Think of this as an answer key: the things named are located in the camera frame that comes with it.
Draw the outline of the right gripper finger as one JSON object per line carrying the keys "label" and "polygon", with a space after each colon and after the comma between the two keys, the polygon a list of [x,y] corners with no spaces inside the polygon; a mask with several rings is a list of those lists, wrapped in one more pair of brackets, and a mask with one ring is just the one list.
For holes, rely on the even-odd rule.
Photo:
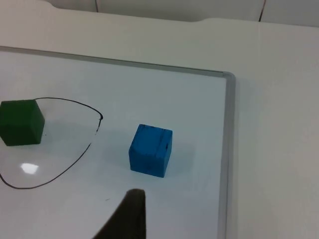
{"label": "right gripper finger", "polygon": [[112,216],[94,236],[96,239],[145,239],[146,195],[142,189],[131,189]]}

